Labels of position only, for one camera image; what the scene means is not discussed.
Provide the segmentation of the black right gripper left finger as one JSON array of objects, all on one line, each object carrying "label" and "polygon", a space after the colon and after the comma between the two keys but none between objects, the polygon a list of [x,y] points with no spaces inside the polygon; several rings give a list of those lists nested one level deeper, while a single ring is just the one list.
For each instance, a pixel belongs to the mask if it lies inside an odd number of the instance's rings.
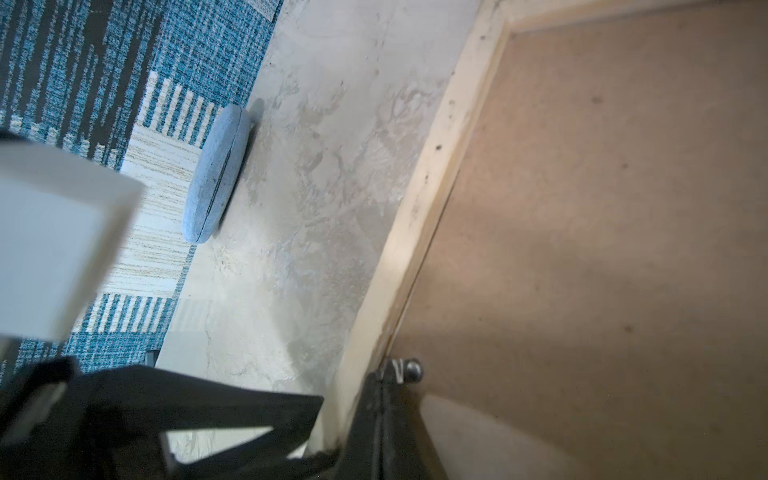
[{"label": "black right gripper left finger", "polygon": [[345,446],[336,463],[334,479],[372,480],[381,477],[382,394],[379,374],[369,373]]}]

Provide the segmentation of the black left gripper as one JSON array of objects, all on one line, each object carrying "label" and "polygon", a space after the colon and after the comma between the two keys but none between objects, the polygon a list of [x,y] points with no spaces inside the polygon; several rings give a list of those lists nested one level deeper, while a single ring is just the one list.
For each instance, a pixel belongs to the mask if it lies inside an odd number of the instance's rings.
[{"label": "black left gripper", "polygon": [[83,374],[72,358],[45,362],[1,390],[1,476],[171,479],[165,432],[311,427],[322,403],[140,365]]}]

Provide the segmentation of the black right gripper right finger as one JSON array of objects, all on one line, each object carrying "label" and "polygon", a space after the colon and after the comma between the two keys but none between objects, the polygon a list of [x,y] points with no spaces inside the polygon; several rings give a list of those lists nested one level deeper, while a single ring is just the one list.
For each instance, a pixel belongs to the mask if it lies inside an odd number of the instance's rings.
[{"label": "black right gripper right finger", "polygon": [[419,411],[422,398],[394,385],[383,399],[382,479],[447,479]]}]

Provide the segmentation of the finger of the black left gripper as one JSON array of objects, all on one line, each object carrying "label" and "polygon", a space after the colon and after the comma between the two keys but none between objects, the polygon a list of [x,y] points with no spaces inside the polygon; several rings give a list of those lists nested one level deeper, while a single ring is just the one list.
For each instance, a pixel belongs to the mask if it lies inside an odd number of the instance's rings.
[{"label": "finger of the black left gripper", "polygon": [[178,463],[171,479],[309,479],[331,469],[339,450],[291,457],[309,437],[299,427],[278,427],[244,444],[192,463]]}]

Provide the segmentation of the light wooden picture frame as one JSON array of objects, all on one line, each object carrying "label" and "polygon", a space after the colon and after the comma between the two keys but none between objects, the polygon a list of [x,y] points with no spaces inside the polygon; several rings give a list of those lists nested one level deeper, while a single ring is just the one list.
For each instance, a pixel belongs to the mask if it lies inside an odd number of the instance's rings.
[{"label": "light wooden picture frame", "polygon": [[447,84],[307,449],[342,446],[366,375],[397,335],[509,38],[680,7],[678,1],[483,1]]}]

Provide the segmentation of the brown frame backing board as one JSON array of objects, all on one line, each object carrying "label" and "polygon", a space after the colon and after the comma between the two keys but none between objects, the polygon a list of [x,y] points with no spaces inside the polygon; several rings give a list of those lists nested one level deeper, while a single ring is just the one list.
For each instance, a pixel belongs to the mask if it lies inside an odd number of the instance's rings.
[{"label": "brown frame backing board", "polygon": [[767,475],[767,5],[515,33],[393,350],[450,479]]}]

